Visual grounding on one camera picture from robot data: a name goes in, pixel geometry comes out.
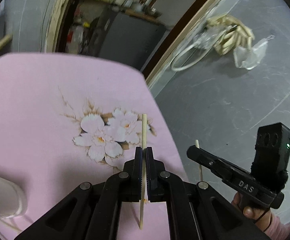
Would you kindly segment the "person right hand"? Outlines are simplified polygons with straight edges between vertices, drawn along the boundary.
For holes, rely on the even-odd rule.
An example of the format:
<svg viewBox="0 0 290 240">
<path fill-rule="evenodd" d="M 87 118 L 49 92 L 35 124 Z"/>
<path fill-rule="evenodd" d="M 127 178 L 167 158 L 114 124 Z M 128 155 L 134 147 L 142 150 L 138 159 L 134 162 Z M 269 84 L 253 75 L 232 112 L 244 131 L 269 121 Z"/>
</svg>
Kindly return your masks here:
<svg viewBox="0 0 290 240">
<path fill-rule="evenodd" d="M 271 211 L 261 210 L 250 206 L 243 206 L 243 195 L 236 193 L 231 204 L 238 209 L 246 218 L 253 220 L 255 226 L 261 231 L 265 231 L 271 224 Z"/>
</svg>

